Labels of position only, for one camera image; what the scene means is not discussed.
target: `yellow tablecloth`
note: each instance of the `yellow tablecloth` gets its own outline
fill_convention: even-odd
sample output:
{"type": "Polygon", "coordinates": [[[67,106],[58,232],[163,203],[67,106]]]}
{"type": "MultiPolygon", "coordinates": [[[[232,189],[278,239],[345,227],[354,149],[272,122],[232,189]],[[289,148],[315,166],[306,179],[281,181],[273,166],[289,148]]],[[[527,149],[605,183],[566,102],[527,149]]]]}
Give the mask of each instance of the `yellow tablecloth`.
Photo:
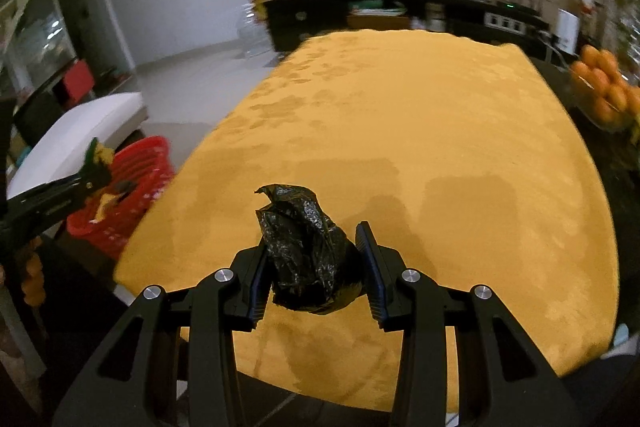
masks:
{"type": "MultiPolygon", "coordinates": [[[[421,31],[307,41],[197,147],[116,269],[133,293],[190,287],[260,239],[261,185],[311,188],[353,240],[381,245],[439,284],[500,296],[563,375],[612,335],[618,262],[589,153],[516,46],[421,31]]],[[[389,410],[401,333],[367,299],[327,316],[269,304],[234,334],[238,369],[297,393],[389,410]]],[[[449,410],[457,407],[448,337],[449,410]]]]}

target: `table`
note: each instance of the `table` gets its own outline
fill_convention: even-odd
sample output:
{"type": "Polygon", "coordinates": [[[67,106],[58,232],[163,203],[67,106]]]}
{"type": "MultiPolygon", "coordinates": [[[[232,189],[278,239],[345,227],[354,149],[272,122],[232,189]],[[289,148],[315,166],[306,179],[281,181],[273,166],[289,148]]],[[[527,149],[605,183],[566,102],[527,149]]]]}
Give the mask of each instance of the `table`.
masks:
{"type": "MultiPolygon", "coordinates": [[[[516,47],[423,31],[313,38],[190,156],[129,242],[133,293],[190,287],[256,245],[261,185],[299,184],[353,239],[370,222],[440,285],[491,286],[564,375],[606,350],[618,302],[612,221],[589,153],[516,47]]],[[[297,393],[389,410],[401,333],[366,298],[326,316],[269,304],[235,333],[238,369],[297,393]]],[[[447,337],[449,410],[457,407],[447,337]]]]}

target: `laundry basket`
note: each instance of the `laundry basket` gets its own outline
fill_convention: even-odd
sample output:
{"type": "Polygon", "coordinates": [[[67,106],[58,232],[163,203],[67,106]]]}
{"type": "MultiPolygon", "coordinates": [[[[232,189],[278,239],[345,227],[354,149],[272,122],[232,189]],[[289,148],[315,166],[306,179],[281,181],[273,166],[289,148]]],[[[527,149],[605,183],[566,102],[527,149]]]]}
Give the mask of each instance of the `laundry basket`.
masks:
{"type": "Polygon", "coordinates": [[[100,198],[91,198],[83,209],[66,218],[66,229],[73,237],[87,240],[117,261],[146,211],[175,175],[169,162],[169,143],[162,136],[137,141],[115,155],[110,170],[111,184],[107,191],[127,180],[135,182],[134,190],[98,223],[92,220],[100,198]]]}

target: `power strip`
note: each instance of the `power strip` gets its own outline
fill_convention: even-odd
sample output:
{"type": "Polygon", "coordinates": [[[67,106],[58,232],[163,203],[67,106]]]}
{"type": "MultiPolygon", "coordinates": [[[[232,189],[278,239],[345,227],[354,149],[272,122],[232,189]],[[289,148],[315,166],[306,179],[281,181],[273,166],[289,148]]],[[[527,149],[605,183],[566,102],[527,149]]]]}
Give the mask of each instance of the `power strip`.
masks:
{"type": "Polygon", "coordinates": [[[527,25],[524,22],[503,17],[495,13],[487,12],[484,14],[484,25],[488,28],[496,28],[497,30],[516,33],[518,35],[525,35],[527,33],[527,25]]]}

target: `black countertop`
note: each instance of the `black countertop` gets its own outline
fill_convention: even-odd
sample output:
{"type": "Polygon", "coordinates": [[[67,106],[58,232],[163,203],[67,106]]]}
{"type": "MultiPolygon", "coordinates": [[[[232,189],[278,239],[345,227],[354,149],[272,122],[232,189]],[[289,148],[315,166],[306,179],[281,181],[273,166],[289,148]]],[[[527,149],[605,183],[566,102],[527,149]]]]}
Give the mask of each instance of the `black countertop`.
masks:
{"type": "Polygon", "coordinates": [[[575,104],[567,73],[541,60],[530,60],[567,110],[602,179],[618,244],[620,302],[617,322],[626,323],[633,334],[640,331],[638,151],[629,144],[627,133],[602,131],[582,114],[575,104]]]}

